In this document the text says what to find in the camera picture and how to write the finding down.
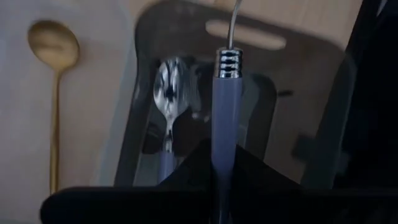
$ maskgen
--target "spoon bowl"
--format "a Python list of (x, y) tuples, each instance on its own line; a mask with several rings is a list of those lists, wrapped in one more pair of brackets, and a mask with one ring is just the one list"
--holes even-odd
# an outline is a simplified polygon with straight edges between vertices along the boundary
[(55, 21), (38, 21), (28, 31), (28, 43), (36, 57), (57, 72), (74, 66), (79, 43), (73, 32)]
[(28, 30), (27, 40), (33, 54), (55, 71), (52, 92), (50, 143), (50, 194), (59, 181), (59, 85), (62, 73), (76, 65), (80, 47), (73, 32), (55, 21), (38, 21)]
[(179, 58), (163, 62), (154, 82), (156, 107), (167, 121), (174, 121), (189, 105), (188, 68)]

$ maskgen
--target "chrome band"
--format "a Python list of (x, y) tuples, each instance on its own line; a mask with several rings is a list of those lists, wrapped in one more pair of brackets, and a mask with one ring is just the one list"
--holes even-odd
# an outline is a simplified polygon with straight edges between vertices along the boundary
[(241, 78), (242, 77), (241, 49), (218, 49), (214, 76), (217, 78)]

